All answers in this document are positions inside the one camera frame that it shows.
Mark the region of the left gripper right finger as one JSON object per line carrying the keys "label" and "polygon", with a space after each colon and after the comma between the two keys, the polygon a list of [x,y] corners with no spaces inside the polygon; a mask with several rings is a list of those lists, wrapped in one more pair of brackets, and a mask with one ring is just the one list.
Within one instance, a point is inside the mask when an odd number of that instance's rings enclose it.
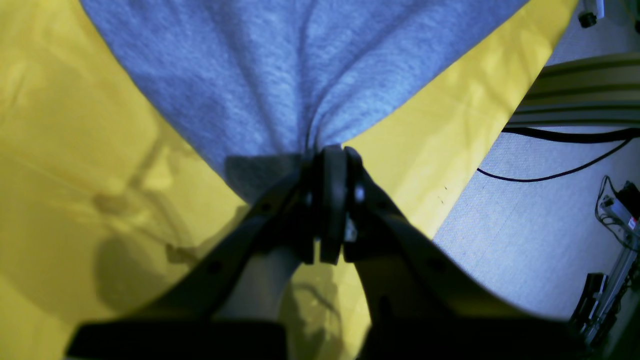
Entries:
{"label": "left gripper right finger", "polygon": [[354,148],[320,152],[320,260],[354,264],[371,319],[363,360],[579,360],[566,322],[535,317],[462,271],[400,211]]}

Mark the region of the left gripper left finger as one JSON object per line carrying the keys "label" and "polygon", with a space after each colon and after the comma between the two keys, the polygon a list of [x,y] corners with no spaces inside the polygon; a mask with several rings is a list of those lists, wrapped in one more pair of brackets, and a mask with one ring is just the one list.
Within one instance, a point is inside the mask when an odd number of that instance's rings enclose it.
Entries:
{"label": "left gripper left finger", "polygon": [[314,262],[316,160],[268,189],[176,285],[108,322],[80,326],[67,360],[286,360],[282,295]]}

